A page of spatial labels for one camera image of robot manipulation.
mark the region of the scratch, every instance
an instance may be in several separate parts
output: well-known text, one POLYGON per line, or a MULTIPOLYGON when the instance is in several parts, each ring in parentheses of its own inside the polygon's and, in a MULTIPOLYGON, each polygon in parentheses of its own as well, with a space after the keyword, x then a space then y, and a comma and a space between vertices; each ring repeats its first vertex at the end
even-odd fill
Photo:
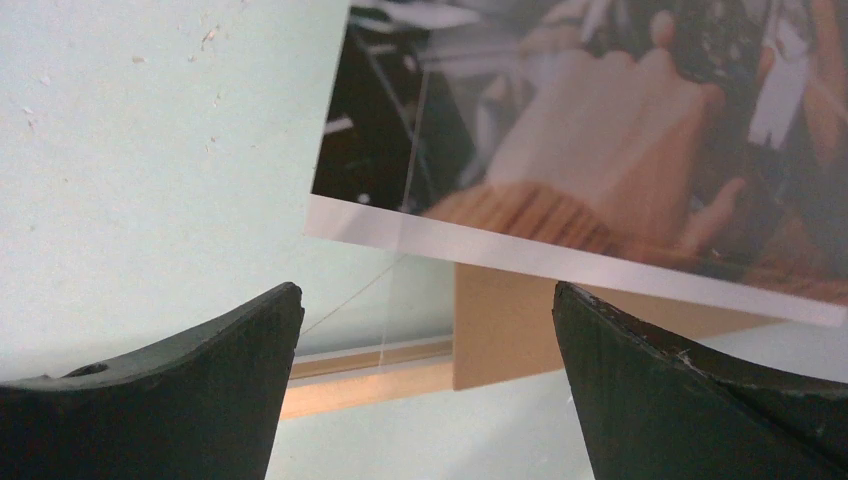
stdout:
POLYGON ((211 42, 215 39, 215 35, 218 34, 218 30, 221 28, 221 25, 216 25, 215 28, 209 30, 209 33, 203 37, 203 40, 200 41, 200 51, 203 51, 206 48, 206 42, 211 42))
POLYGON ((347 300, 345 300, 344 302, 342 302, 342 303, 341 303, 338 307, 334 308, 334 309, 333 309, 330 313, 328 313, 328 314, 324 315, 324 317, 323 317, 321 320, 318 320, 317 322, 313 323, 313 324, 312 324, 312 326, 310 326, 309 328, 307 328, 306 330, 304 330, 304 331, 303 331, 303 333, 301 333, 301 334, 300 334, 300 338, 303 338, 303 336, 304 336, 304 335, 306 335, 307 333, 309 333, 310 331, 312 331, 315 327, 317 327, 318 325, 320 325, 320 324, 321 324, 324 320, 326 320, 326 319, 328 319, 328 318, 332 317, 332 316, 333 316, 336 312, 338 312, 339 310, 341 310, 341 309, 342 309, 345 305, 347 305, 348 303, 350 303, 350 302, 352 302, 353 300, 355 300, 358 296, 360 296, 360 295, 362 294, 362 292, 364 292, 365 290, 368 290, 368 289, 369 289, 372 285, 374 285, 375 283, 377 283, 377 280, 380 280, 381 278, 383 278, 383 277, 384 277, 387 273, 389 273, 389 272, 390 272, 393 268, 395 268, 395 266, 396 266, 398 263, 400 263, 403 259, 405 259, 406 257, 407 257, 407 255, 406 255, 406 254, 401 255, 401 256, 400 256, 397 260, 395 260, 394 262, 392 262, 392 264, 391 264, 391 265, 389 265, 388 267, 386 267, 386 269, 385 269, 385 270, 383 270, 382 272, 380 272, 380 273, 379 273, 376 277, 374 277, 374 278, 373 278, 370 282, 368 282, 368 283, 367 283, 364 287, 362 287, 362 288, 360 288, 359 290, 357 290, 357 291, 356 291, 356 293, 354 293, 354 294, 353 294, 350 298, 348 298, 347 300))

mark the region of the white border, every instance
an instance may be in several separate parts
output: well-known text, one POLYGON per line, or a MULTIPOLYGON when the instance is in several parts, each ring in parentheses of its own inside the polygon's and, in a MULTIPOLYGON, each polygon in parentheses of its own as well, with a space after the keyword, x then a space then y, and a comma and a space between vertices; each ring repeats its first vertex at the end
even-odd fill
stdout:
POLYGON ((840 305, 309 195, 310 236, 672 298, 769 317, 839 326, 840 305))

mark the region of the photograph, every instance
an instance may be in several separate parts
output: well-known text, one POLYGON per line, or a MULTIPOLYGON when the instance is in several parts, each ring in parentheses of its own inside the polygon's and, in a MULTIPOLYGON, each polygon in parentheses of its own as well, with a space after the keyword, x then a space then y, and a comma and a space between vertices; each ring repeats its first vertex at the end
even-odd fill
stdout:
POLYGON ((845 306, 847 97, 841 0, 353 1, 312 195, 845 306))

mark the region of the black foam piece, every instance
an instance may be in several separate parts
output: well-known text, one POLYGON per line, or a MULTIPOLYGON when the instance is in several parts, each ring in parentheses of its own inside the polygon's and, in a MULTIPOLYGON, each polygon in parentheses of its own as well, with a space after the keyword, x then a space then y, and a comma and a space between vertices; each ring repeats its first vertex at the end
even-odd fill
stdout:
POLYGON ((0 478, 264 479, 300 297, 283 284, 65 377, 0 383, 0 478))
POLYGON ((554 323, 597 480, 848 478, 848 385, 725 355, 567 283, 554 323))

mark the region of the wall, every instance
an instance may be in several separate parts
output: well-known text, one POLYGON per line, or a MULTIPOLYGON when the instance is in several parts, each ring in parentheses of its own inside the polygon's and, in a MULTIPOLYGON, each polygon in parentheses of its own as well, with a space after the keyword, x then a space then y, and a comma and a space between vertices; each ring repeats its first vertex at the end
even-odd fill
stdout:
POLYGON ((304 289, 305 329, 320 322, 299 352, 450 332, 451 265, 300 234, 346 9, 0 4, 0 380, 283 281, 304 289))

